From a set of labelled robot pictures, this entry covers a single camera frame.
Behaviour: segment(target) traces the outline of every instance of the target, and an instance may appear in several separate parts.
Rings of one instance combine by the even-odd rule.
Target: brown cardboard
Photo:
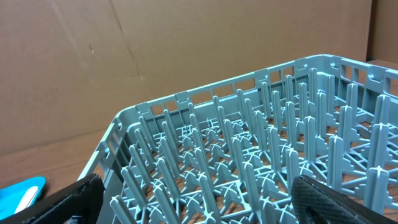
[[[371,0],[4,0],[0,154],[296,58],[366,56]]]
[[[375,0],[369,56],[398,63],[398,1]]]

